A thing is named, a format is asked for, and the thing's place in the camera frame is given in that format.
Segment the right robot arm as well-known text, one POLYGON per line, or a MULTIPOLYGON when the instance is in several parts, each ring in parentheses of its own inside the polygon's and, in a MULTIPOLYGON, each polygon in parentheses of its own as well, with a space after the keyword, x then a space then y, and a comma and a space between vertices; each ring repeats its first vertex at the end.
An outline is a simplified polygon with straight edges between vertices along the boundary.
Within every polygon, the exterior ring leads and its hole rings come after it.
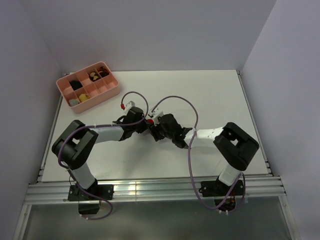
POLYGON ((182 127, 171 113, 163 112, 149 114, 147 121, 155 141, 167 138, 180 149, 216 148, 227 162, 216 183, 222 195, 233 190, 236 178, 248 168, 260 148, 258 142, 234 122, 219 128, 196 130, 182 127))

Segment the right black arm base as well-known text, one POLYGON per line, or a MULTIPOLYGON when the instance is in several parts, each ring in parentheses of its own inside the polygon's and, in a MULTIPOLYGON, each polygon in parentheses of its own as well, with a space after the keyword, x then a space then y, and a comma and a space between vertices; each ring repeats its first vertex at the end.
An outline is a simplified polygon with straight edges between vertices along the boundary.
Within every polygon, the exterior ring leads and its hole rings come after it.
POLYGON ((220 213, 229 214, 235 211, 245 202, 246 182, 238 179, 231 186, 227 186, 220 180, 202 181, 198 192, 202 197, 222 197, 215 199, 215 206, 219 206, 217 210, 220 213))

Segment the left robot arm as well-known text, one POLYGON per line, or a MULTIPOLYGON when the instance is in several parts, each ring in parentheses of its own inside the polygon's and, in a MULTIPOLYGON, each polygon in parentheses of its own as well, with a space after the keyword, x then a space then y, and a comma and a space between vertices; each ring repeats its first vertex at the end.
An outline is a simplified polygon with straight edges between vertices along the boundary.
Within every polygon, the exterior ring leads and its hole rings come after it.
POLYGON ((80 120, 74 120, 51 147, 51 151, 60 162, 64 162, 80 185, 79 194, 86 200, 95 198, 98 193, 97 180, 87 164, 94 145, 109 141, 124 141, 134 132, 141 133, 145 130, 146 121, 141 121, 145 116, 142 109, 131 106, 124 112, 125 115, 107 127, 88 128, 80 120))

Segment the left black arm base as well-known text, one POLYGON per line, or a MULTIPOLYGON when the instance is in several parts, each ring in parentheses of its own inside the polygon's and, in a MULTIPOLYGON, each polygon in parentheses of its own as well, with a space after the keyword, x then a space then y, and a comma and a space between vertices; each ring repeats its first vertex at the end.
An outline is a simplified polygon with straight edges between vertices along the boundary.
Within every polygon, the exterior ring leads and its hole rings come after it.
POLYGON ((101 220, 111 215, 113 205, 110 200, 113 199, 113 184, 94 184, 88 189, 82 190, 78 185, 69 187, 68 202, 78 202, 78 213, 81 217, 88 220, 101 220), (109 205, 108 212, 103 216, 95 216, 105 202, 109 205))

